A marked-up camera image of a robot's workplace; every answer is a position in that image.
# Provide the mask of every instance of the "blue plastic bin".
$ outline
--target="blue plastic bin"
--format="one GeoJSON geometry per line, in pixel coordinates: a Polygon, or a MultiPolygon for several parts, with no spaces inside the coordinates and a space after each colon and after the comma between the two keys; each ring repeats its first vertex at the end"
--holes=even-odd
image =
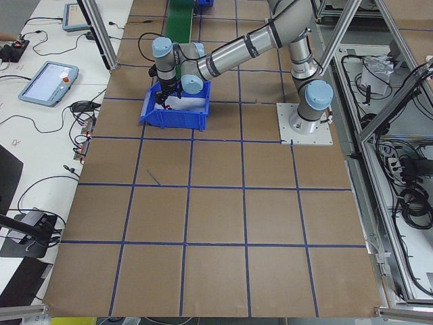
{"type": "Polygon", "coordinates": [[[213,5],[214,0],[197,0],[198,5],[213,5]]]}
{"type": "Polygon", "coordinates": [[[161,129],[166,127],[201,131],[206,129],[206,119],[209,115],[210,81],[206,81],[201,92],[195,95],[183,92],[181,100],[175,95],[170,96],[166,104],[170,104],[173,109],[169,110],[155,103],[155,93],[160,90],[160,84],[156,83],[147,91],[139,119],[140,123],[148,122],[161,129]]]}

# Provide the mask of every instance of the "white mounting plate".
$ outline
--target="white mounting plate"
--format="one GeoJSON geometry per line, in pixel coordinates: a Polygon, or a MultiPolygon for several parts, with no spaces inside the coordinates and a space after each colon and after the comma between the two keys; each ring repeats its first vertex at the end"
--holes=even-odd
{"type": "Polygon", "coordinates": [[[277,103],[279,136],[282,144],[306,145],[306,146],[332,146],[332,136],[329,130],[329,124],[320,124],[316,132],[310,135],[302,135],[295,132],[289,125],[290,114],[298,108],[298,104],[277,103]]]}

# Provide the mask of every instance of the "white robotic arm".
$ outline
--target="white robotic arm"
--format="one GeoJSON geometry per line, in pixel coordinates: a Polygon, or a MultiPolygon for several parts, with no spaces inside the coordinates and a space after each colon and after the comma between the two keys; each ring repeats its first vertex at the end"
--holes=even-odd
{"type": "Polygon", "coordinates": [[[292,61],[292,78],[301,97],[296,114],[290,118],[292,128],[301,133],[315,131],[323,111],[330,105],[332,88],[321,80],[317,63],[308,41],[311,21],[310,0],[268,0],[272,16],[262,27],[204,54],[201,44],[176,44],[166,37],[152,43],[155,65],[151,77],[158,77],[161,92],[156,102],[165,107],[169,95],[177,92],[198,93],[203,82],[218,77],[239,64],[257,58],[273,49],[289,46],[292,61]],[[181,67],[181,79],[176,77],[176,67],[181,67]]]}

